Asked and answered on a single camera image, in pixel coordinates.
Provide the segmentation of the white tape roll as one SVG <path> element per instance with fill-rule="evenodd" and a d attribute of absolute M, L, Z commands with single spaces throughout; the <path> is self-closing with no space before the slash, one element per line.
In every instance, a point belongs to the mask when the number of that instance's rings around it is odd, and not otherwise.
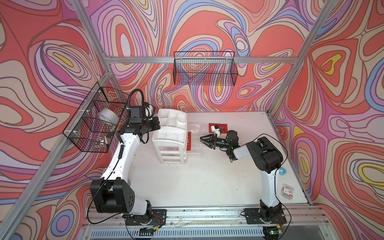
<path fill-rule="evenodd" d="M 117 125 L 118 122 L 119 122 L 119 117 L 118 115 L 116 115 L 112 110 L 108 109 L 108 108 L 104 108 L 102 109 L 98 114 L 97 114 L 98 118 L 101 120 L 101 121 L 104 121 L 104 122 L 107 122 L 107 123 L 110 123 L 110 124 L 114 124 L 114 125 Z"/>

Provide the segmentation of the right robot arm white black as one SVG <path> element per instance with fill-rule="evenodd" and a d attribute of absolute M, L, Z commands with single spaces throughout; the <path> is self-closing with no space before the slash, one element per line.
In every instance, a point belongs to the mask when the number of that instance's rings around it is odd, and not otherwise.
<path fill-rule="evenodd" d="M 262 198 L 257 216 L 260 221 L 270 224 L 277 221 L 278 216 L 283 212 L 282 203 L 277 197 L 277 172 L 284 161 L 283 154 L 264 134 L 260 137 L 239 145 L 238 133 L 229 130 L 225 138 L 220 138 L 219 134 L 212 133 L 200 137 L 202 144 L 210 149 L 219 148 L 224 151 L 231 162 L 252 158 L 254 164 L 261 171 Z"/>

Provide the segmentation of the small red white packet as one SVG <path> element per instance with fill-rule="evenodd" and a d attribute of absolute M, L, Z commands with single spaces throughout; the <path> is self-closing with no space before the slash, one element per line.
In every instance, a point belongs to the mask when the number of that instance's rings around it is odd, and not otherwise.
<path fill-rule="evenodd" d="M 292 200 L 294 198 L 294 188 L 287 184 L 283 184 L 281 189 L 281 195 L 287 200 Z"/>

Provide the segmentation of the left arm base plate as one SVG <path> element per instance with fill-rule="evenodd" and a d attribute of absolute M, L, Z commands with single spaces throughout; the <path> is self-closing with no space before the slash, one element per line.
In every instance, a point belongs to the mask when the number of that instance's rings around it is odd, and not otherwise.
<path fill-rule="evenodd" d="M 167 210 L 154 209 L 147 211 L 144 215 L 127 215 L 124 214 L 123 218 L 127 226 L 158 226 L 161 227 L 166 224 Z"/>

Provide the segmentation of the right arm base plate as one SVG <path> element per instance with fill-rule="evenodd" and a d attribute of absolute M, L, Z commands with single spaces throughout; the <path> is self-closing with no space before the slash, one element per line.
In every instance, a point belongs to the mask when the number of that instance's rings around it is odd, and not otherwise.
<path fill-rule="evenodd" d="M 241 213 L 248 225 L 284 225 L 287 223 L 281 208 L 246 208 Z"/>

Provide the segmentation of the aluminium front rail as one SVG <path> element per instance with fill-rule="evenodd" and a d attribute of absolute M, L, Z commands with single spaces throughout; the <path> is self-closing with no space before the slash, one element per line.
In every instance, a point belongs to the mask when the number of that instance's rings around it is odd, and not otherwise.
<path fill-rule="evenodd" d="M 189 228 L 189 227 L 250 227 L 250 226 L 277 226 L 277 223 L 264 224 L 259 220 L 247 221 L 247 216 L 244 209 L 258 208 L 257 205 L 240 205 L 240 206 L 218 206 L 218 207 L 159 207 L 154 208 L 154 213 L 159 213 L 159 209 L 166 209 L 167 213 L 164 217 L 165 224 L 161 229 L 165 228 Z M 331 221 L 325 215 L 325 211 L 321 207 L 312 205 L 287 205 L 287 209 L 284 208 L 284 215 L 287 223 L 281 225 L 282 227 L 293 226 L 331 226 Z M 90 220 L 92 222 L 98 222 L 111 214 L 99 214 L 96 210 L 90 210 Z M 129 228 L 146 228 L 157 227 L 160 224 L 159 220 L 154 220 L 154 224 L 147 224 L 137 226 L 128 226 Z M 122 218 L 121 214 L 106 220 L 99 224 L 90 224 L 87 220 L 81 226 L 81 230 L 95 229 L 95 228 L 107 228 L 107 229 L 125 229 L 126 220 Z"/>

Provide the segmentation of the white plastic drawer organizer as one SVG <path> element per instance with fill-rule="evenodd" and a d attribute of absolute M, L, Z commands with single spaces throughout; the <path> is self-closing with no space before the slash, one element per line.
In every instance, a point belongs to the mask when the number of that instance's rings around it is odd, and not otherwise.
<path fill-rule="evenodd" d="M 187 113 L 160 109 L 157 117 L 160 129 L 152 137 L 155 150 L 162 164 L 185 164 L 187 162 Z"/>

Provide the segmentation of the red postcard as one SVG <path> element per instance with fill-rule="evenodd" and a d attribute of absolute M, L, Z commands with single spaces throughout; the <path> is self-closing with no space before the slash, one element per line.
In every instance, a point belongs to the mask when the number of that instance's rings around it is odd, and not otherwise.
<path fill-rule="evenodd" d="M 187 152 L 192 149 L 192 133 L 188 132 L 187 135 Z"/>
<path fill-rule="evenodd" d="M 214 124 L 214 123 L 209 123 L 209 131 L 210 131 L 210 133 L 212 133 L 212 131 L 211 131 L 211 126 L 212 125 L 219 125 L 221 128 L 222 128 L 222 131 L 221 131 L 221 133 L 222 134 L 227 134 L 227 132 L 228 132 L 228 125 L 227 124 Z"/>

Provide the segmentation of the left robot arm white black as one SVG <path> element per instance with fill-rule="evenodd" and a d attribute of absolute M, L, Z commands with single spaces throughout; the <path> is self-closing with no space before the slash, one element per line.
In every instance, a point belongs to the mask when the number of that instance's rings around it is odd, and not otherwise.
<path fill-rule="evenodd" d="M 136 196 L 130 187 L 128 173 L 133 157 L 144 135 L 160 130 L 158 117 L 140 123 L 125 123 L 117 135 L 119 145 L 113 158 L 99 180 L 93 180 L 90 191 L 98 213 L 128 214 L 133 216 L 152 215 L 150 201 Z"/>

